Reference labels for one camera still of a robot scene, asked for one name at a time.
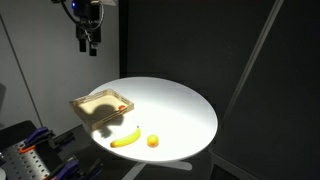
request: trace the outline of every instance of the black wall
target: black wall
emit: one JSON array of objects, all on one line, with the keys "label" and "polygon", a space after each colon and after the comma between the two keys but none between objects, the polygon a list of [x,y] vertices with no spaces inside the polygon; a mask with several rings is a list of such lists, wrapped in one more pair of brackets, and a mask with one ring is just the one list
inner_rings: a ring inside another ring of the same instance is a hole
[{"label": "black wall", "polygon": [[129,0],[127,76],[187,85],[222,117],[273,2]]},{"label": "black wall", "polygon": [[[185,84],[221,121],[274,2],[129,0],[122,72]],[[320,179],[319,10],[284,2],[213,145],[260,179]]]},{"label": "black wall", "polygon": [[320,3],[285,1],[214,150],[261,179],[320,179]]}]

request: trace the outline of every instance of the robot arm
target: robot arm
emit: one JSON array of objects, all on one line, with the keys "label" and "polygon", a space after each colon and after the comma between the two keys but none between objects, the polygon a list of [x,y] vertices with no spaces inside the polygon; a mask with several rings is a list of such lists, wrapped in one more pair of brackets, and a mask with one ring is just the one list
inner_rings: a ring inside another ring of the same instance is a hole
[{"label": "robot arm", "polygon": [[76,38],[79,40],[80,52],[87,51],[89,44],[89,55],[96,56],[98,44],[101,43],[101,24],[104,18],[103,5],[115,6],[113,0],[73,0],[71,7],[73,15],[79,20],[75,20],[69,13],[65,0],[51,0],[52,3],[61,3],[69,18],[76,25]]}]

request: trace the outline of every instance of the orange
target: orange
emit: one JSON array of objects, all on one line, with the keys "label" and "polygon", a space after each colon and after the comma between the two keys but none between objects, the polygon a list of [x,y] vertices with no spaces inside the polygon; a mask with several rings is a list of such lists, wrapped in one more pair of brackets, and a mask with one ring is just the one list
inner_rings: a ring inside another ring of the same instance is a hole
[{"label": "orange", "polygon": [[158,144],[159,144],[159,138],[158,138],[158,136],[156,136],[156,135],[154,135],[154,134],[148,136],[147,144],[148,144],[148,146],[150,146],[150,147],[157,147]]}]

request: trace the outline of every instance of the yellow banana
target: yellow banana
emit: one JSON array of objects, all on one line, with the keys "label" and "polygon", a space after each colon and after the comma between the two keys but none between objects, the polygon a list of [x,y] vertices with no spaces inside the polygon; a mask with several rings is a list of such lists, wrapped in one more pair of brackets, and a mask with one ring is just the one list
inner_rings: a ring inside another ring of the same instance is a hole
[{"label": "yellow banana", "polygon": [[137,129],[135,132],[133,132],[132,134],[130,134],[126,137],[114,140],[113,142],[110,143],[110,146],[111,147],[122,147],[122,146],[129,145],[129,144],[135,142],[137,139],[139,139],[140,134],[141,134],[140,128],[139,128],[139,126],[137,126]]}]

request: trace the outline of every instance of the white tabletop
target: white tabletop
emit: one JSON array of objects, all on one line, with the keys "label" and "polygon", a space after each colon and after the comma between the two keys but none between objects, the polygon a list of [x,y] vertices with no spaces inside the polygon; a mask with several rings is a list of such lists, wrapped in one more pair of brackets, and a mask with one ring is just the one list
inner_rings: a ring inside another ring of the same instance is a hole
[{"label": "white tabletop", "polygon": [[2,168],[0,168],[0,179],[6,179],[6,172]]},{"label": "white tabletop", "polygon": [[[182,160],[203,150],[216,134],[215,111],[186,86],[164,79],[134,77],[108,82],[90,94],[108,88],[132,101],[134,109],[90,134],[102,148],[120,157],[146,163]],[[141,136],[136,142],[110,147],[112,141],[131,134],[137,126]],[[147,145],[150,134],[159,137],[155,148]]]}]

